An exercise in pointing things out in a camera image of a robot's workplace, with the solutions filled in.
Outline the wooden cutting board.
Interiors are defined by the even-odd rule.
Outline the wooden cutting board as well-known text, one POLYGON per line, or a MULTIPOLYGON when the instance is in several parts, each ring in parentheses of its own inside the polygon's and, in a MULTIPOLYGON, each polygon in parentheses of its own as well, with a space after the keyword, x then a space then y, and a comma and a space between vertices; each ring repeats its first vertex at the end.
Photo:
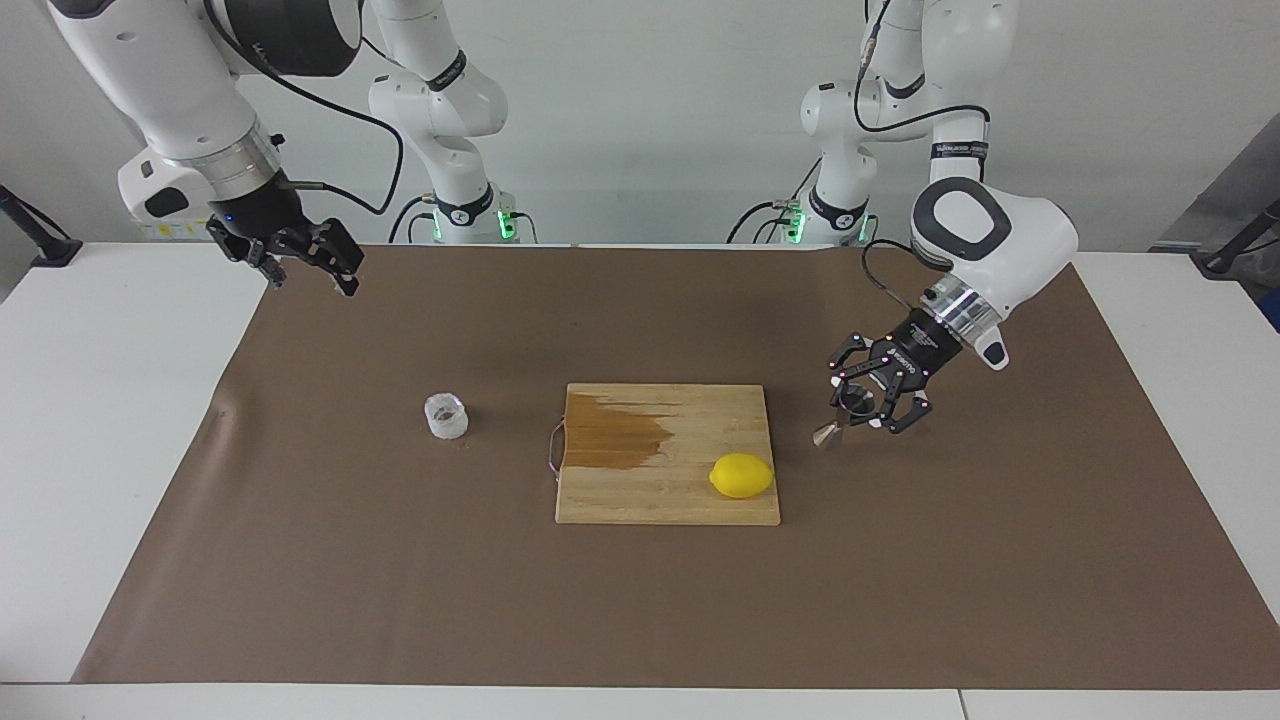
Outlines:
POLYGON ((776 486, 731 498, 710 483, 727 454, 773 462, 762 386, 589 383, 564 392, 556 461, 561 525, 777 527, 776 486))

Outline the white wall socket box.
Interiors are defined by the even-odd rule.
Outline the white wall socket box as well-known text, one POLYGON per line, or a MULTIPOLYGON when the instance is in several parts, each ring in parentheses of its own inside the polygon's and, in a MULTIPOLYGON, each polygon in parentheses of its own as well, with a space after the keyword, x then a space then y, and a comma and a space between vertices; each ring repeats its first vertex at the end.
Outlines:
POLYGON ((148 242, 211 242, 202 218, 134 219, 140 237, 148 242))

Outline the black clamp stand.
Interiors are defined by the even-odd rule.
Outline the black clamp stand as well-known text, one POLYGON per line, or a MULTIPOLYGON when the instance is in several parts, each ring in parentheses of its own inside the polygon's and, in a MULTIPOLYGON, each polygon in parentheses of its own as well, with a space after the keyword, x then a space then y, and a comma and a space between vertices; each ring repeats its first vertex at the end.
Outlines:
POLYGON ((1280 243, 1280 199, 1270 202, 1224 246, 1210 252, 1193 251, 1190 260, 1204 278, 1225 281, 1229 279, 1239 258, 1248 258, 1277 243, 1280 243))
POLYGON ((83 249, 81 240, 70 237, 52 218, 0 184, 3 211, 38 249, 32 268, 67 266, 83 249))

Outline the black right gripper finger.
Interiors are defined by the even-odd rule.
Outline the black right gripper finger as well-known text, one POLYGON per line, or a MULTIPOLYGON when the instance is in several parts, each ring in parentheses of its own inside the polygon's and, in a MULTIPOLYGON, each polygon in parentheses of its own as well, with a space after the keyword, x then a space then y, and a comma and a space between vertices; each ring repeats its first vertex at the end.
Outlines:
POLYGON ((262 241, 234 234, 220 220, 207 220, 206 232, 229 261, 253 268, 273 288, 285 283, 285 270, 262 241))
POLYGON ((346 297, 358 291, 358 269, 364 261, 362 247, 337 218, 311 222, 306 217, 298 225, 298 259, 326 273, 346 297))

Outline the brown paper table mat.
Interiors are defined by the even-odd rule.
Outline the brown paper table mat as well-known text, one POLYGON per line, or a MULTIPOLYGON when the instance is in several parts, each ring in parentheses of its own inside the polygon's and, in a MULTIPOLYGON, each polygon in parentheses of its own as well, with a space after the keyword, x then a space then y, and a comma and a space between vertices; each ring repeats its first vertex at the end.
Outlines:
POLYGON ((269 290, 76 682, 1280 689, 1280 625, 1078 274, 832 448, 858 251, 371 247, 269 290), (762 386, 777 527, 571 527, 573 382, 762 386), (457 395, 467 433, 422 405, 457 395))

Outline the steel cocktail jigger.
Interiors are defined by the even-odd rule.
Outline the steel cocktail jigger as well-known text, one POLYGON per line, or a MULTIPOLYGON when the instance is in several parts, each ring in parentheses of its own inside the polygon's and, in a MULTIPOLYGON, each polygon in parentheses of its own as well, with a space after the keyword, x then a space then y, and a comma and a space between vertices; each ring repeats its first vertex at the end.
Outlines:
POLYGON ((877 419, 876 396, 858 383, 835 387, 829 406, 835 411, 835 418, 817 428, 812 436, 812 442, 818 448, 831 447, 846 429, 877 419))

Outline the yellow lemon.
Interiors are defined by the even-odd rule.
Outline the yellow lemon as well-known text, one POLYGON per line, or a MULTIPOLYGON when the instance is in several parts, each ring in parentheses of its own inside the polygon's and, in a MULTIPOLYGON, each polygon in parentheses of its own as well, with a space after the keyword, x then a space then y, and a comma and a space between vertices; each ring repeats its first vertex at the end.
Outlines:
POLYGON ((774 469, 755 454, 732 452, 713 462, 708 482, 727 498, 754 498, 773 488, 774 469))

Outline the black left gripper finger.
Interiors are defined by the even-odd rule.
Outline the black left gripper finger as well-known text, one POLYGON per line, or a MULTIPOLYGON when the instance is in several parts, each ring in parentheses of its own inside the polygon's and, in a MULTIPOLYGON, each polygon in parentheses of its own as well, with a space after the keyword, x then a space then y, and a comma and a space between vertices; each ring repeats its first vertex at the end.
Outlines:
POLYGON ((828 357, 829 383, 837 388, 884 365, 886 355, 876 352, 864 334, 850 334, 828 357))
POLYGON ((887 430, 892 436, 899 436, 933 410, 933 404, 925 391, 919 389, 910 393, 906 410, 897 414, 899 405, 906 400, 908 397, 904 395, 886 395, 881 406, 873 411, 868 424, 876 429, 887 430))

